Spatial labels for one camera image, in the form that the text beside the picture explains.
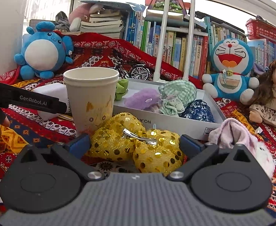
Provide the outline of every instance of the doraemon plush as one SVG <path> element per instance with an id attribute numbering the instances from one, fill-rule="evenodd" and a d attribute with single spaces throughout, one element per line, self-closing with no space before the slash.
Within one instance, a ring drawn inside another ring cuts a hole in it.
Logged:
<path id="1" fill-rule="evenodd" d="M 256 77 L 247 77 L 253 66 L 253 54 L 242 40 L 227 38 L 214 47 L 211 63 L 217 74 L 204 74 L 203 90 L 212 98 L 228 98 L 247 104 L 259 86 Z"/>
<path id="2" fill-rule="evenodd" d="M 23 80 L 30 80 L 35 75 L 50 79 L 64 62 L 73 63 L 69 57 L 74 50 L 71 37 L 61 38 L 53 32 L 54 28 L 55 25 L 48 21 L 36 24 L 36 33 L 32 27 L 27 27 L 31 36 L 24 43 L 21 53 L 14 56 L 14 61 L 21 65 L 20 74 Z"/>

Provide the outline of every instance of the paper cup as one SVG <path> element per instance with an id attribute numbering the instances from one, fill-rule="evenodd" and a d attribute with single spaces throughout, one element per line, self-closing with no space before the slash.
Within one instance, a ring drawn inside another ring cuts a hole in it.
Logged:
<path id="1" fill-rule="evenodd" d="M 112 117 L 119 72 L 103 67 L 83 67 L 63 74 L 77 135 L 93 134 Z"/>

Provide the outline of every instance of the blue floral cloth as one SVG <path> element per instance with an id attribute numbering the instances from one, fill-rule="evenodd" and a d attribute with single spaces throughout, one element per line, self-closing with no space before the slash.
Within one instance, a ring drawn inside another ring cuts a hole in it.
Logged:
<path id="1" fill-rule="evenodd" d="M 193 102 L 191 102 L 186 107 L 185 111 L 181 113 L 179 116 L 198 121 L 207 121 L 215 123 L 209 106 L 201 99 L 196 99 Z"/>

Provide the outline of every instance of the green plush toy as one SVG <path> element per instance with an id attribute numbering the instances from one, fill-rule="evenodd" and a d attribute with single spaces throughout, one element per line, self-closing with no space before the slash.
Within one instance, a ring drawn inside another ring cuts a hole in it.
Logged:
<path id="1" fill-rule="evenodd" d="M 127 93 L 128 79 L 121 79 L 116 86 L 115 100 L 121 100 Z"/>

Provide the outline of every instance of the red basket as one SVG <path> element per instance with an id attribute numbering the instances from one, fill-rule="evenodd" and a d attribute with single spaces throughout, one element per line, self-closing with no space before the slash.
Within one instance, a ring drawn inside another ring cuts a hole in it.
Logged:
<path id="1" fill-rule="evenodd" d="M 249 19 L 246 27 L 249 39 L 265 38 L 276 44 L 276 27 L 256 19 Z"/>

